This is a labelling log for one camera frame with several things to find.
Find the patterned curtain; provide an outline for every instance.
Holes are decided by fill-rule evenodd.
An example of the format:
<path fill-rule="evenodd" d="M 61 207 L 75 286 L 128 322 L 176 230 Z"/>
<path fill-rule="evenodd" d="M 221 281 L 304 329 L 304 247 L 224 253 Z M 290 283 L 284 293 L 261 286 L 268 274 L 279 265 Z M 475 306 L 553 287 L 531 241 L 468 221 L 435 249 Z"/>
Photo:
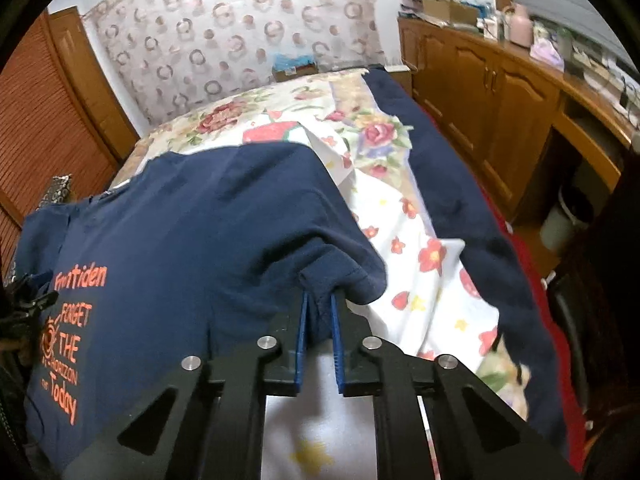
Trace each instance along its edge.
<path fill-rule="evenodd" d="M 383 62 L 376 0 L 103 0 L 84 17 L 152 126 L 273 82 L 275 54 Z"/>

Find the trash can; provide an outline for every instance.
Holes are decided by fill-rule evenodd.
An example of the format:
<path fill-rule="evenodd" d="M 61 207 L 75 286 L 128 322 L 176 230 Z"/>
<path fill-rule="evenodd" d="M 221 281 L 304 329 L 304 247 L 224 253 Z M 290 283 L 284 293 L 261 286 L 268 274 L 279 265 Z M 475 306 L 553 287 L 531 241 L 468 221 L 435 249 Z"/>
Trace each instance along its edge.
<path fill-rule="evenodd" d="M 577 187 L 562 186 L 558 202 L 551 208 L 540 229 L 542 244 L 555 254 L 562 254 L 578 231 L 593 221 L 593 206 Z"/>

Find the silver screw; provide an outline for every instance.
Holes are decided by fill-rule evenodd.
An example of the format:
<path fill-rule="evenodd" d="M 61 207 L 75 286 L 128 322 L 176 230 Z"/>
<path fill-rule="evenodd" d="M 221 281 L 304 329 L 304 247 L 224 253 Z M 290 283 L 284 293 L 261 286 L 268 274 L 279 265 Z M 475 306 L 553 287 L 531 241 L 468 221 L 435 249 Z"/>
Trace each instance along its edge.
<path fill-rule="evenodd" d="M 438 357 L 438 364 L 445 370 L 453 370 L 453 368 L 458 366 L 458 360 L 453 357 L 453 355 L 443 354 Z"/>
<path fill-rule="evenodd" d="M 382 346 L 382 339 L 374 335 L 367 336 L 362 340 L 362 346 L 367 350 L 375 350 Z"/>
<path fill-rule="evenodd" d="M 258 339 L 258 346 L 263 350 L 268 350 L 269 348 L 273 348 L 278 343 L 278 340 L 274 338 L 272 335 L 263 335 L 260 339 Z"/>
<path fill-rule="evenodd" d="M 192 370 L 200 368 L 202 361 L 197 355 L 190 355 L 185 357 L 180 364 L 182 365 L 182 368 L 191 372 Z"/>

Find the blue gripper pad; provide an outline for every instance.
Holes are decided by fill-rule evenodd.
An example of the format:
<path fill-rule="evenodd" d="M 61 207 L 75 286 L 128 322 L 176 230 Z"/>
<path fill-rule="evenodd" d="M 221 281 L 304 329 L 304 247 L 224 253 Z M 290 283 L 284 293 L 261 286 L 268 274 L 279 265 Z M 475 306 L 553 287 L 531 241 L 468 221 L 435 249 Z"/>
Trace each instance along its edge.
<path fill-rule="evenodd" d="M 300 393 L 302 387 L 302 375 L 305 364 L 306 351 L 306 315 L 309 309 L 309 294 L 305 292 L 302 295 L 302 307 L 300 308 L 300 319 L 298 320 L 298 340 L 296 341 L 296 374 L 294 382 L 296 384 L 296 392 Z"/>
<path fill-rule="evenodd" d="M 342 394 L 344 389 L 344 347 L 340 336 L 338 302 L 333 294 L 331 295 L 331 334 L 334 340 L 335 382 L 338 384 L 338 392 Z"/>

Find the navy blue t-shirt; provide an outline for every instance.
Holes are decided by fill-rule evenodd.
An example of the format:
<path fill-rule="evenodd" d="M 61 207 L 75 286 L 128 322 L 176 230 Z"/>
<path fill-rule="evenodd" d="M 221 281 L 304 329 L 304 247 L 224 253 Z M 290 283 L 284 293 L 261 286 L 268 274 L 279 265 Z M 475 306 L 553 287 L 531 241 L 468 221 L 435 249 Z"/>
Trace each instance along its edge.
<path fill-rule="evenodd" d="M 265 335 L 282 298 L 315 299 L 330 334 L 340 286 L 366 304 L 383 261 L 316 154 L 265 143 L 149 162 L 110 193 L 30 215 L 18 274 L 53 270 L 27 427 L 58 471 L 181 359 L 208 359 Z"/>

